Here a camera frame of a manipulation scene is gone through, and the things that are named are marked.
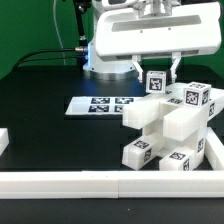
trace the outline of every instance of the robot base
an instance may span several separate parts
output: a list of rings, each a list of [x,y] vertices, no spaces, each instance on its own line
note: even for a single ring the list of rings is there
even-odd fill
[[[94,79],[102,79],[102,80],[109,80],[109,81],[124,80],[124,79],[138,77],[138,73],[136,70],[131,70],[125,73],[99,73],[95,71],[84,70],[84,75]]]

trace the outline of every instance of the rectangular white block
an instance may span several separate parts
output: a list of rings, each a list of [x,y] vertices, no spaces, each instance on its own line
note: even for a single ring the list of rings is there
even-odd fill
[[[118,198],[118,171],[83,171],[82,198]]]
[[[139,170],[157,155],[164,146],[163,137],[159,133],[141,136],[124,147],[122,164]]]
[[[212,88],[209,101],[209,120],[224,108],[224,90]]]
[[[0,128],[0,155],[4,152],[9,144],[9,136],[7,128]]]
[[[123,125],[141,129],[156,119],[161,118],[162,102],[183,95],[184,83],[175,83],[166,87],[164,94],[150,94],[123,109]]]
[[[0,198],[81,198],[81,172],[1,172]]]
[[[188,147],[178,147],[159,161],[160,171],[189,171],[193,170],[192,156],[194,150]]]
[[[224,197],[224,171],[119,173],[119,198]]]
[[[208,121],[209,105],[203,108],[181,107],[164,117],[164,137],[184,141]]]
[[[205,155],[213,170],[224,170],[224,146],[211,128],[207,129]]]

